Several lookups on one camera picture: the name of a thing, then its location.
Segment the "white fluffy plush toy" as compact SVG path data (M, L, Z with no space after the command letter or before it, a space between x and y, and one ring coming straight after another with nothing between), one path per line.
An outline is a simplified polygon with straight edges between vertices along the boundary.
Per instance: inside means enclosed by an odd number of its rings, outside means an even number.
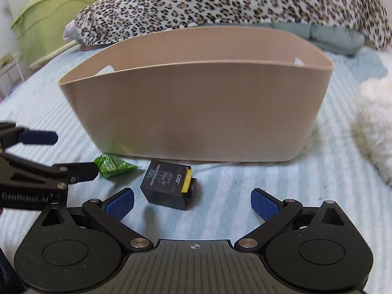
M370 78L355 98L354 138L364 157L391 185L391 76Z

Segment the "green plastic storage box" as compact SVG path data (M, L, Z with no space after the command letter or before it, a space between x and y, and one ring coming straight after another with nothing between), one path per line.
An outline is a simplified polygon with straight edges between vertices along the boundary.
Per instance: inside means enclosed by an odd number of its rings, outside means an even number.
M24 61L35 64L66 45L65 26L95 0L32 0L15 18L11 29Z

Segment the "black small box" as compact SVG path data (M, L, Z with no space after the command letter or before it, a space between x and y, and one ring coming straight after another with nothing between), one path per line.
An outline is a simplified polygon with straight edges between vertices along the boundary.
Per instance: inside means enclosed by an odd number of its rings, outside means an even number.
M197 179L191 166L152 160L140 185L152 204L186 210L193 202Z

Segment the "green snack packet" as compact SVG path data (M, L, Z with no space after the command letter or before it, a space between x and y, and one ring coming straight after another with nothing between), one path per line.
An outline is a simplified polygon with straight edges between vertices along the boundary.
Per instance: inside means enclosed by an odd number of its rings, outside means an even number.
M108 154L102 154L99 157L96 157L94 163L98 166L100 175L106 180L125 172L138 169L136 165L128 163L117 156Z

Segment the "beige plastic storage bin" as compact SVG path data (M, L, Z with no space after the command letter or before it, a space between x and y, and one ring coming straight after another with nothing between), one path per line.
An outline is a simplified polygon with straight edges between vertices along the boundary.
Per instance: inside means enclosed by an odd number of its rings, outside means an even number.
M200 27L130 38L59 82L102 152L183 161L299 155L333 72L291 33Z

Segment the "leopard print blanket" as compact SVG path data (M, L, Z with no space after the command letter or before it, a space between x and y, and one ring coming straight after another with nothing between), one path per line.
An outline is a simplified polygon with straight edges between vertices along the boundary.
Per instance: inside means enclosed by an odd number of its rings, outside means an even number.
M98 0L67 24L63 38L83 46L111 45L202 25L337 27L359 33L378 50L391 43L381 0Z

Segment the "striped blue bed sheet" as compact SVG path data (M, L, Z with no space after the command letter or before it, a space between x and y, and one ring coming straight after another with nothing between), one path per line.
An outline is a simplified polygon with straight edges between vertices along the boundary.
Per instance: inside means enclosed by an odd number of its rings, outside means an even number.
M99 155L57 84L88 57L80 50L58 56L1 102L2 120L59 134L56 145L16 145L14 154L47 165L92 161ZM390 251L391 189L363 156L354 118L360 83L391 72L391 52L364 49L354 58L333 56L333 61L322 108L306 146L293 161L195 163L195 201L190 210L180 211L147 202L140 184L149 163L139 159L136 170L128 174L71 186L68 203L79 206L128 186L135 192L135 206L125 222L148 238L236 240L260 224L250 209L250 192L260 187L280 199L291 197L310 206L336 200L375 253Z

